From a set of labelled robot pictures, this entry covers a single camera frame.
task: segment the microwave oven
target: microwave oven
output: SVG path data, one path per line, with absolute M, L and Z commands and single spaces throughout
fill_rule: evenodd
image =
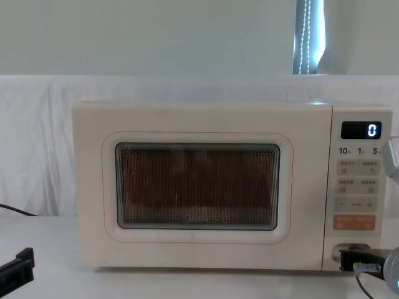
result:
M 87 265 L 338 270 L 337 248 L 380 244 L 390 107 L 86 102 L 72 118 Z

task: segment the black clamp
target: black clamp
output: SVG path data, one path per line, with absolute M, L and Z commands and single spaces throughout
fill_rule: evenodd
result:
M 0 267 L 0 298 L 33 280 L 33 248 L 26 248 L 16 259 Z
M 371 276 L 377 277 L 381 280 L 385 280 L 384 277 L 384 266 L 387 257 L 390 255 L 392 250 L 386 249 L 343 249 L 341 252 L 341 271 L 353 272 L 353 265 L 355 263 L 364 264 L 376 264 L 379 265 L 378 272 L 364 271 Z

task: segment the mesh screen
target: mesh screen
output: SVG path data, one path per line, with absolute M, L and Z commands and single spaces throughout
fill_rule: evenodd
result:
M 276 145 L 120 143 L 118 223 L 126 229 L 273 230 Z

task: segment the wall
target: wall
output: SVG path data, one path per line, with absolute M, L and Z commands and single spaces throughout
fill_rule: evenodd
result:
M 1 0 L 0 74 L 291 74 L 296 0 Z
M 327 47 L 319 73 L 399 74 L 398 0 L 325 0 Z

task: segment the start button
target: start button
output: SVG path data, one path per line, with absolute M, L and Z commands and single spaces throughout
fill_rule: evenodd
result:
M 334 215 L 335 230 L 374 230 L 375 215 Z

